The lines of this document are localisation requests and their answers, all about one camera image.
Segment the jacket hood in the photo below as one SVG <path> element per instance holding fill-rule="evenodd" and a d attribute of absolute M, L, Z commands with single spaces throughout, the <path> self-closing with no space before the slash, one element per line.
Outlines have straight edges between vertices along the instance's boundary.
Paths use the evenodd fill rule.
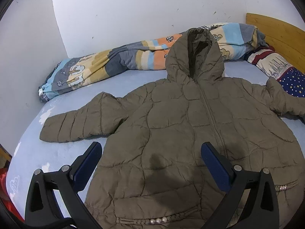
<path fill-rule="evenodd" d="M 189 78 L 214 83 L 225 69 L 216 39 L 203 28 L 186 31 L 171 47 L 165 66 L 167 78 L 178 83 Z"/>

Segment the blue gripper pad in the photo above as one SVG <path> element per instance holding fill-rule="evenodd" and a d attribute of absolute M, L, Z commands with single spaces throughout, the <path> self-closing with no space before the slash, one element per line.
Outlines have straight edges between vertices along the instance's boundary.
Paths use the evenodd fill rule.
<path fill-rule="evenodd" d="M 205 165 L 208 167 L 209 172 L 214 178 L 218 188 L 221 191 L 228 193 L 231 189 L 231 181 L 234 173 L 232 171 L 232 173 L 230 173 L 231 174 L 230 176 L 226 168 L 222 165 L 221 160 L 219 158 L 224 158 L 224 157 L 221 156 L 209 142 L 202 144 L 201 157 Z M 222 161 L 227 161 L 227 163 L 225 163 L 227 167 L 228 167 L 228 163 L 229 163 L 229 167 L 232 166 L 226 158 L 222 159 Z"/>
<path fill-rule="evenodd" d="M 85 153 L 78 156 L 71 165 L 70 179 L 75 192 L 82 191 L 85 188 L 102 156 L 102 151 L 101 144 L 93 142 Z"/>

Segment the jacket zipper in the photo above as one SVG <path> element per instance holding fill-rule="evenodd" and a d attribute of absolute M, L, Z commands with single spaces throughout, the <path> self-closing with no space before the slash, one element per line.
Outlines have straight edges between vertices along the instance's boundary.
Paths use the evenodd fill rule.
<path fill-rule="evenodd" d="M 211 112 L 211 110 L 210 110 L 210 108 L 209 108 L 209 106 L 208 106 L 208 102 L 207 102 L 207 100 L 206 100 L 205 93 L 204 93 L 204 91 L 201 89 L 201 87 L 200 87 L 199 83 L 197 82 L 197 80 L 194 79 L 194 81 L 195 81 L 195 83 L 196 83 L 196 84 L 198 85 L 198 87 L 199 87 L 199 90 L 200 90 L 200 97 L 201 97 L 201 100 L 202 100 L 203 105 L 205 106 L 206 112 L 207 112 L 207 114 L 208 114 L 209 122 L 210 122 L 210 124 L 211 124 L 213 133 L 214 133 L 214 135 L 215 135 L 216 142 L 217 142 L 217 144 L 218 144 L 218 146 L 219 146 L 219 148 L 220 148 L 220 154 L 221 154 L 222 156 L 225 156 L 226 158 L 228 158 L 228 156 L 227 156 L 227 154 L 226 154 L 226 151 L 225 151 L 225 146 L 224 146 L 224 144 L 223 144 L 223 142 L 222 142 L 222 138 L 220 137 L 220 134 L 219 134 L 219 132 L 218 132 L 218 130 L 217 130 L 217 128 L 216 128 L 216 122 L 215 122 L 214 117 L 213 117 L 213 115 L 212 115 L 212 112 Z"/>

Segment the white wall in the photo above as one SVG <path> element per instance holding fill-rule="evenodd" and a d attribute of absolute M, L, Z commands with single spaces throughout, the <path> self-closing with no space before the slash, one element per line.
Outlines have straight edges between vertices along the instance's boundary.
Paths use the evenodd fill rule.
<path fill-rule="evenodd" d="M 69 57 L 180 33 L 190 27 L 243 23 L 247 12 L 305 30 L 290 0 L 53 0 L 53 4 Z"/>
<path fill-rule="evenodd" d="M 67 57 L 52 0 L 14 0 L 0 21 L 0 143 L 13 155 L 42 107 L 37 94 Z"/>

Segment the star print fabric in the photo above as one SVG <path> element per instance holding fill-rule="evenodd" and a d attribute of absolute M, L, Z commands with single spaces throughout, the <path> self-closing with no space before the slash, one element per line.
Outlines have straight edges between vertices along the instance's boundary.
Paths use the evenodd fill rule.
<path fill-rule="evenodd" d="M 288 94 L 305 97 L 305 75 L 297 68 L 290 67 L 277 81 Z"/>

